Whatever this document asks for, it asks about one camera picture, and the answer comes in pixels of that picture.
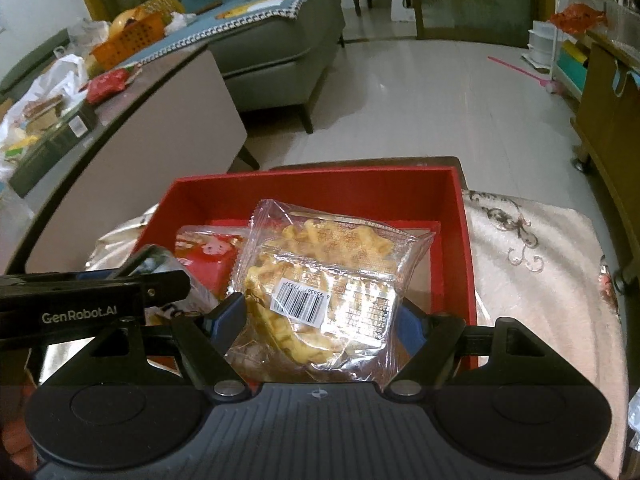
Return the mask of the red blue cartoon snack bag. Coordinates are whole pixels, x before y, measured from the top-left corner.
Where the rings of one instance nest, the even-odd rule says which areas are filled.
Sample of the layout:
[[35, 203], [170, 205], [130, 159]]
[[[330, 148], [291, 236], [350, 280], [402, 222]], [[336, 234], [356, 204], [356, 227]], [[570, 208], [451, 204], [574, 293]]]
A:
[[247, 235], [244, 226], [183, 226], [176, 234], [174, 255], [194, 278], [223, 300]]

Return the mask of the clear waffle cookie packet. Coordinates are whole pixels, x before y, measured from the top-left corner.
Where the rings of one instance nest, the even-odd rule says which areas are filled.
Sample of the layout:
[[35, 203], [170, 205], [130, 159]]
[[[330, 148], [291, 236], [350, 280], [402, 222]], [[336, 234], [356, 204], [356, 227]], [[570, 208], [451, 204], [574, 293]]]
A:
[[247, 306], [226, 354], [252, 382], [375, 382], [402, 367], [401, 299], [435, 234], [261, 200], [231, 288]]

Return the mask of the Kaprons wafer packet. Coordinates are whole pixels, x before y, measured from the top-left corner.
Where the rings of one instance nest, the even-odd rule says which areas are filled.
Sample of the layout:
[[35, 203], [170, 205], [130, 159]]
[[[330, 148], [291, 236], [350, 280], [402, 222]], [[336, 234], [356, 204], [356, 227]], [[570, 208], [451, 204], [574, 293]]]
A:
[[108, 278], [142, 278], [154, 285], [148, 293], [144, 308], [145, 323], [149, 326], [167, 325], [179, 315], [209, 314], [219, 304], [210, 292], [168, 249], [145, 245], [130, 256]]

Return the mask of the floral silver tablecloth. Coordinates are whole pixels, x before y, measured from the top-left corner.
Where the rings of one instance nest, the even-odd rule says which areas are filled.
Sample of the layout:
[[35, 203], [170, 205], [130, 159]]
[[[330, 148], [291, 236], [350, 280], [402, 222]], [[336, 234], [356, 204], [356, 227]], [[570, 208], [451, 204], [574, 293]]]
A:
[[[617, 478], [626, 445], [627, 365], [615, 297], [591, 221], [577, 211], [501, 195], [462, 195], [471, 237], [472, 311], [484, 325], [515, 318], [605, 396], [601, 451], [564, 479]], [[130, 479], [473, 479], [496, 472], [442, 440], [416, 406], [371, 387], [272, 387], [220, 408], [200, 435]]]

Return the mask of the red cardboard box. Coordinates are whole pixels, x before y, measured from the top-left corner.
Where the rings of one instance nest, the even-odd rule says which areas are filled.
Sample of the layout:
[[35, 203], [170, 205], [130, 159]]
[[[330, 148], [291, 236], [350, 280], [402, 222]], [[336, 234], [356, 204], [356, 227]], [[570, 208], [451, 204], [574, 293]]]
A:
[[420, 348], [403, 307], [476, 319], [460, 181], [445, 167], [177, 180], [139, 245], [217, 297], [240, 292], [227, 360], [253, 382], [387, 384]]

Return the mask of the dark green long box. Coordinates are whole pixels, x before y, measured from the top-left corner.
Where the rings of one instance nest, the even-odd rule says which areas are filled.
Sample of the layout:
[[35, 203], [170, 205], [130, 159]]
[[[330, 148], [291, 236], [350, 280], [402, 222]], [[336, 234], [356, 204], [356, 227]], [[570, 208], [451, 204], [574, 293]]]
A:
[[20, 158], [9, 180], [13, 191], [24, 198], [64, 155], [96, 128], [97, 123], [94, 107], [86, 102], [63, 116]]

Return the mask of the grey curved counter table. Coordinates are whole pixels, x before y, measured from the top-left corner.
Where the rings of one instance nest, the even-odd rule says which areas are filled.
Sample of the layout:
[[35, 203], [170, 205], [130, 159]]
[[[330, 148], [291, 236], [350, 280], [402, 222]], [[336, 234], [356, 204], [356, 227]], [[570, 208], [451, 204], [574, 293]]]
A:
[[224, 174], [245, 127], [206, 44], [142, 67], [24, 196], [1, 208], [3, 273], [78, 271], [96, 241], [181, 177]]

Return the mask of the white plastic shopping bag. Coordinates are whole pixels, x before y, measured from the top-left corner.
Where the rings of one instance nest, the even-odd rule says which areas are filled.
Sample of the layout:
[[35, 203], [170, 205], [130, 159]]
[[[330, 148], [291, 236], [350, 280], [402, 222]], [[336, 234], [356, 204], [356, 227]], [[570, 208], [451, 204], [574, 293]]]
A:
[[17, 167], [17, 159], [35, 143], [37, 133], [28, 133], [27, 125], [50, 110], [61, 117], [84, 102], [88, 81], [85, 60], [68, 54], [54, 61], [32, 82], [24, 96], [11, 105], [1, 121], [2, 182], [9, 181]]

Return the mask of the red packet on counter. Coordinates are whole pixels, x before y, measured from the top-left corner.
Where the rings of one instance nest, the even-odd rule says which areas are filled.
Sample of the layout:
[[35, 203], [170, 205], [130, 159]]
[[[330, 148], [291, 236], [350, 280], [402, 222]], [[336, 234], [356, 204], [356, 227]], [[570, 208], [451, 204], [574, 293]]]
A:
[[122, 68], [115, 68], [108, 73], [104, 73], [88, 84], [86, 102], [90, 105], [99, 105], [112, 96], [123, 92], [138, 76], [141, 67], [131, 65]]

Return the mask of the grey green sofa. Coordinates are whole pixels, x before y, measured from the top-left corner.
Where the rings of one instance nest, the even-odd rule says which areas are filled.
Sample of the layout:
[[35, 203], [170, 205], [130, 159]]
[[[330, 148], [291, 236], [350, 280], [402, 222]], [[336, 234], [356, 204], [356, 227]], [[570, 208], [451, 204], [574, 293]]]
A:
[[[222, 6], [228, 0], [219, 1]], [[270, 18], [201, 42], [212, 52], [239, 112], [296, 108], [311, 134], [310, 100], [344, 46], [344, 27], [341, 0], [307, 0], [294, 20]]]

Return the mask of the brown wooden cabinet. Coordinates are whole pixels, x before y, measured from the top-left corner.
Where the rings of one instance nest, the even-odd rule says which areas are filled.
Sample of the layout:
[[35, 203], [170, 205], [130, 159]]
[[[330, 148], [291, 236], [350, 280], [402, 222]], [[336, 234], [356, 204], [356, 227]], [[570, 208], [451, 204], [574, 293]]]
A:
[[631, 259], [620, 279], [639, 277], [639, 87], [631, 69], [593, 41], [585, 88], [572, 126], [623, 222]]

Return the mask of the orange plastic basket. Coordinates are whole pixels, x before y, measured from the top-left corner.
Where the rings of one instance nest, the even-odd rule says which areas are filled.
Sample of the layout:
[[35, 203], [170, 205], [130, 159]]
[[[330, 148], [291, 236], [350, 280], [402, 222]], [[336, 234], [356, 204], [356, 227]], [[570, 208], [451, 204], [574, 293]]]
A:
[[156, 12], [126, 26], [112, 39], [96, 46], [91, 54], [102, 70], [111, 70], [164, 38], [162, 14]]

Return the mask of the blue sofa cover cloth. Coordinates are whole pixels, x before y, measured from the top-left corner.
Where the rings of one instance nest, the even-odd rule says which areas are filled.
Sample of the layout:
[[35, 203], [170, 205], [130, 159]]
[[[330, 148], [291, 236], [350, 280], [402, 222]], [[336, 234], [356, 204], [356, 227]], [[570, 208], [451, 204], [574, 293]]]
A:
[[134, 64], [148, 64], [171, 52], [182, 50], [201, 41], [219, 39], [270, 18], [294, 20], [307, 0], [228, 0], [219, 9], [198, 16], [178, 32], [151, 44], [136, 54], [128, 55], [116, 68]]

